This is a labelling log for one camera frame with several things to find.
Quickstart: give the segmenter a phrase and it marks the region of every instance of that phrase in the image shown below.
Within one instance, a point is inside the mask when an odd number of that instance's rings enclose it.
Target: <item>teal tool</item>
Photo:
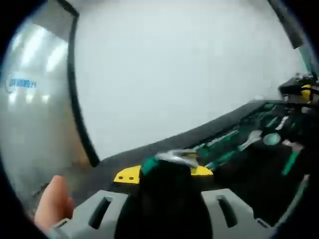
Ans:
[[[208,163],[207,165],[205,165],[205,168],[209,168],[211,171],[214,171],[218,166],[220,166],[225,161],[230,159],[230,157],[233,156],[234,153],[236,153],[236,152],[237,152],[236,150],[233,150],[233,151],[230,151],[230,152],[227,152],[227,153],[223,154],[222,156],[220,156],[216,160],[214,160],[214,161]]]
[[[291,155],[290,155],[290,157],[289,157],[289,159],[288,159],[288,161],[287,161],[287,163],[286,163],[286,166],[285,166],[284,170],[283,170],[282,173],[281,173],[282,175],[286,176],[286,175],[290,172],[290,170],[291,170],[293,164],[295,163],[295,161],[296,161],[296,159],[297,159],[299,153],[301,152],[301,150],[302,150],[304,147],[303,147],[302,145],[296,143],[296,142],[291,143],[291,142],[290,142],[289,140],[287,140],[287,139],[285,139],[285,140],[283,141],[283,144],[284,144],[284,145],[287,145],[287,146],[290,146],[290,147],[292,148],[292,153],[291,153]]]
[[[278,118],[278,117],[274,117],[274,118],[266,125],[266,127],[272,126],[272,125],[276,122],[277,118]]]
[[[197,152],[193,149],[172,149],[147,158],[141,166],[141,171],[144,175],[147,175],[159,165],[160,160],[196,168],[198,166],[196,157]]]

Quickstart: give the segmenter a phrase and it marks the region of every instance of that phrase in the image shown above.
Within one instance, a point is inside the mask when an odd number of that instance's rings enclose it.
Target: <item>black object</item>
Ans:
[[[210,216],[190,168],[159,161],[121,211],[116,238],[211,239]]]
[[[314,94],[319,95],[319,91],[316,88],[318,83],[316,82],[316,78],[313,75],[306,75],[306,76],[295,76],[292,77],[287,82],[283,83],[278,87],[280,94],[282,95],[283,99],[285,97],[291,96],[301,96],[301,91],[310,90],[310,102],[313,100]],[[304,85],[311,85],[310,88],[304,87]],[[295,101],[305,101],[302,98],[296,98]]]

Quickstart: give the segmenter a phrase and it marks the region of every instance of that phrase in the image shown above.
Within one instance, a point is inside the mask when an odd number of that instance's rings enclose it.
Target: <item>metal tool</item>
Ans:
[[[292,143],[290,142],[289,140],[285,139],[283,141],[283,144],[284,145],[287,145],[287,146],[290,146],[292,148],[292,153],[286,163],[286,166],[284,168],[284,170],[282,171],[282,175],[286,176],[290,170],[291,170],[291,167],[293,166],[293,164],[295,163],[296,161],[296,158],[298,157],[299,153],[301,152],[301,150],[304,148],[301,144],[299,143]]]
[[[289,116],[284,116],[280,122],[280,124],[275,128],[275,130],[281,130]]]
[[[248,136],[247,141],[244,142],[242,145],[238,146],[239,151],[243,151],[245,148],[247,148],[252,143],[261,140],[261,137],[260,137],[261,134],[262,134],[261,130],[253,130],[253,131],[251,131],[249,136]]]
[[[197,152],[193,149],[173,149],[167,152],[155,155],[157,160],[186,165],[192,168],[199,166],[197,160]]]
[[[219,167],[221,164],[225,163],[226,161],[228,161],[234,154],[236,153],[235,150],[227,152],[225,154],[223,154],[222,156],[220,156],[219,158],[217,158],[214,161],[211,161],[210,163],[208,163],[207,165],[205,165],[205,168],[210,169],[211,171],[214,171],[217,167]]]
[[[210,146],[212,146],[213,144],[215,144],[215,143],[217,143],[217,142],[220,142],[220,141],[222,141],[222,140],[229,140],[230,138],[231,138],[231,136],[233,136],[234,134],[237,134],[239,131],[236,129],[236,130],[234,130],[234,131],[231,131],[231,132],[229,132],[228,134],[225,134],[225,135],[223,135],[223,136],[221,136],[221,137],[219,137],[219,138],[215,138],[215,139],[213,139],[211,142],[209,142],[209,143],[207,143],[206,145],[208,146],[208,147],[210,147]]]

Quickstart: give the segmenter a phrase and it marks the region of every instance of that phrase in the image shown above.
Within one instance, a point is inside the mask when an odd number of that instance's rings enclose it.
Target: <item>printed logo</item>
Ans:
[[[2,86],[4,86],[5,91],[10,94],[14,92],[17,87],[36,88],[36,81],[12,78],[12,73],[9,73],[7,79],[1,82],[1,87]]]

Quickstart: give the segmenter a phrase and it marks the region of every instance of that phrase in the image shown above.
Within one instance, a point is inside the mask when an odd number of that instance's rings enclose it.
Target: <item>hand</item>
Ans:
[[[73,209],[73,200],[68,198],[64,178],[54,176],[42,194],[34,222],[47,232],[62,219],[72,218]]]

